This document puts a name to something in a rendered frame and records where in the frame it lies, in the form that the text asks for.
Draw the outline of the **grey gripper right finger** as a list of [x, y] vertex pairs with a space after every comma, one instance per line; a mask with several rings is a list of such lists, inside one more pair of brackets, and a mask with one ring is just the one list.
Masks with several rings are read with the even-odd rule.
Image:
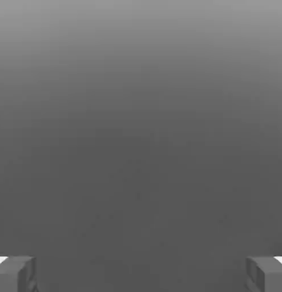
[[282, 256], [247, 257], [247, 292], [282, 292]]

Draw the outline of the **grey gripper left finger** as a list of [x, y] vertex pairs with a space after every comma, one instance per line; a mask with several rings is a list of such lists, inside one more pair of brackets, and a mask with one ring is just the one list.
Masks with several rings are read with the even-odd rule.
[[37, 259], [0, 255], [0, 292], [38, 292]]

